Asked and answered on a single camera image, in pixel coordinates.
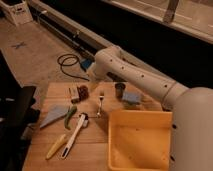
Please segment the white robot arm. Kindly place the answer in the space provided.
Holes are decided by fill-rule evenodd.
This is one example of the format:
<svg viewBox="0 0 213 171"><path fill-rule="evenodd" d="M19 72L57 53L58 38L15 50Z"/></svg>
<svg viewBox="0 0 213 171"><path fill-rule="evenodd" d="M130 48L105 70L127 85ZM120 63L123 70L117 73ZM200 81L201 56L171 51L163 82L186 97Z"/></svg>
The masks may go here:
<svg viewBox="0 0 213 171"><path fill-rule="evenodd" d="M121 59L122 49L96 52L87 70L94 82L109 72L145 91L173 113L169 171L213 171L213 89L188 88Z"/></svg>

